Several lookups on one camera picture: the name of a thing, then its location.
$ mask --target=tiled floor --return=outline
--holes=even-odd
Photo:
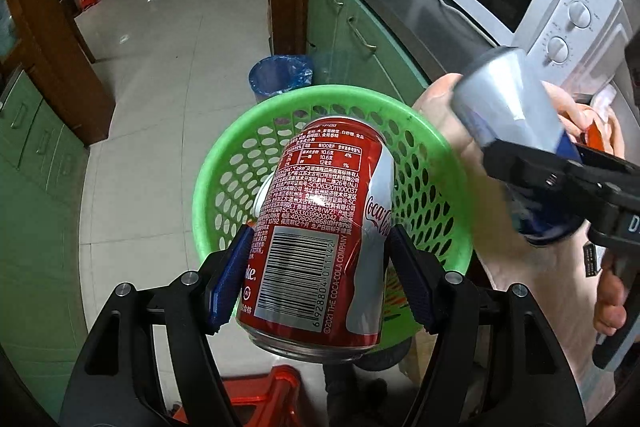
[[[101,0],[78,17],[113,91],[109,139],[91,147],[80,222],[82,298],[89,327],[116,284],[167,284],[200,265],[191,195],[218,136],[252,107],[247,74],[270,54],[267,0]],[[165,400],[179,400],[163,328],[156,352]],[[258,349],[232,320],[210,345],[220,373],[289,363],[324,415],[320,365]],[[391,378],[404,378],[397,371]]]

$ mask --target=blue trash can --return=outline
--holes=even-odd
[[[307,55],[272,55],[249,71],[249,84],[256,102],[282,92],[311,85],[313,63]]]

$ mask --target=red coca-cola can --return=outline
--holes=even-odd
[[[238,322],[258,346],[309,362],[380,340],[394,160],[367,123],[327,116],[285,147],[256,224]]]

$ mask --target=black countertop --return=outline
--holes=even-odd
[[[461,71],[491,48],[465,20],[443,8],[438,0],[363,1],[431,82],[445,73]]]

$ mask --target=coca-cola logo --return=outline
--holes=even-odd
[[[380,235],[387,236],[391,230],[391,210],[381,204],[373,202],[373,196],[369,196],[364,209],[364,217],[371,221]]]

